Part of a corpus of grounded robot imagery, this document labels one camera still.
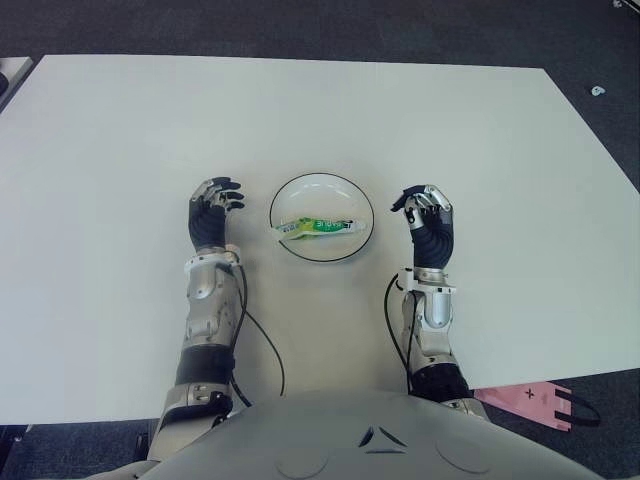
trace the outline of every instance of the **robot finger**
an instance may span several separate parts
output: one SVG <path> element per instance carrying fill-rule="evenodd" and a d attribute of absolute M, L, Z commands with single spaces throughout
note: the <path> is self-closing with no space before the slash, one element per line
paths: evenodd
<path fill-rule="evenodd" d="M 220 205 L 220 199 L 224 198 L 224 194 L 226 194 L 229 190 L 238 190 L 240 187 L 241 185 L 239 183 L 231 181 L 213 185 L 209 187 L 207 192 L 204 194 L 204 201 L 210 202 L 211 204 Z"/>
<path fill-rule="evenodd" d="M 413 187 L 409 187 L 406 190 L 402 191 L 402 195 L 391 207 L 392 212 L 397 212 L 398 210 L 404 208 L 405 203 L 409 198 L 413 197 L 418 193 L 424 193 L 426 185 L 414 185 Z"/>
<path fill-rule="evenodd" d="M 421 193 L 417 193 L 414 195 L 416 202 L 425 210 L 428 210 L 430 207 L 435 207 L 437 204 L 433 202 L 433 198 L 429 198 L 427 195 L 423 195 Z"/>
<path fill-rule="evenodd" d="M 244 195 L 242 195 L 240 192 L 224 192 L 224 196 L 227 200 L 242 200 L 244 198 Z"/>
<path fill-rule="evenodd" d="M 226 208 L 227 212 L 230 212 L 231 210 L 233 210 L 235 208 L 237 208 L 237 209 L 244 208 L 244 203 L 236 202 L 236 201 L 229 202 L 229 203 L 225 204 L 225 208 Z"/>
<path fill-rule="evenodd" d="M 191 195 L 191 200 L 196 201 L 200 197 L 205 197 L 205 200 L 209 200 L 211 196 L 219 192 L 220 190 L 236 190 L 240 188 L 239 183 L 234 183 L 229 177 L 215 177 L 205 180 L 196 188 L 196 191 Z"/>

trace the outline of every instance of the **pink bag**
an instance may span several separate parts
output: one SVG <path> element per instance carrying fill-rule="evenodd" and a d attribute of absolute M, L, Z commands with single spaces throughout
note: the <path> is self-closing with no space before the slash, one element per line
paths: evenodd
<path fill-rule="evenodd" d="M 600 424 L 600 416 L 591 405 L 572 395 L 571 390 L 550 382 L 481 388 L 475 391 L 474 396 L 494 407 L 565 432 L 571 430 L 572 424 Z M 589 408 L 597 418 L 592 420 L 573 417 L 571 402 Z"/>

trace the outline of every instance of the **robotic arm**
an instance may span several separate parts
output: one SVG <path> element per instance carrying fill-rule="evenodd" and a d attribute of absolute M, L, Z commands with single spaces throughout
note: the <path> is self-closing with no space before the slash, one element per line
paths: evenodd
<path fill-rule="evenodd" d="M 185 265 L 189 314 L 175 386 L 169 390 L 150 460 L 161 460 L 222 422 L 233 406 L 229 382 L 242 316 L 236 318 L 240 254 L 225 244 L 226 215 L 244 207 L 239 183 L 206 180 L 189 201 L 189 235 L 196 251 Z M 243 299 L 243 314 L 246 310 Z"/>
<path fill-rule="evenodd" d="M 403 350 L 410 393 L 487 418 L 469 391 L 449 344 L 453 320 L 444 267 L 453 253 L 453 206 L 434 185 L 415 185 L 402 192 L 391 211 L 402 210 L 413 241 L 413 267 L 398 273 L 405 292 L 402 305 Z"/>

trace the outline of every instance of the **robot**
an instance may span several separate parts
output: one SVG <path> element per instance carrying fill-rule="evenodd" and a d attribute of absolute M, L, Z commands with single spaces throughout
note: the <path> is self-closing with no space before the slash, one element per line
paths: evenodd
<path fill-rule="evenodd" d="M 247 305 L 242 258 L 225 238 L 227 214 L 244 207 L 239 188 L 213 178 L 189 201 L 189 314 L 147 460 L 91 478 L 601 478 L 491 424 L 473 398 L 448 339 L 456 289 L 444 268 L 453 253 L 453 206 L 434 185 L 404 190 L 391 209 L 405 215 L 414 248 L 413 265 L 400 269 L 385 295 L 408 393 L 307 392 L 229 416 Z M 392 288 L 404 293 L 401 342 L 387 311 Z"/>

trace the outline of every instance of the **floor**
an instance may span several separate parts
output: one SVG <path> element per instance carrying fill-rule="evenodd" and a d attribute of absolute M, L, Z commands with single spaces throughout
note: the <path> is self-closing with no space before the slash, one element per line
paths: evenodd
<path fill-rule="evenodd" d="M 73 53 L 541 67 L 640 190 L 640 16 L 610 0 L 0 3 L 0 57 Z M 606 93 L 592 96 L 594 85 Z M 496 409 L 489 414 L 606 478 L 640 474 L 639 371 L 559 383 L 596 406 L 603 424 L 565 434 Z M 131 461 L 135 438 L 148 425 L 35 426 L 14 446 L 0 478 L 68 478 L 115 468 Z"/>

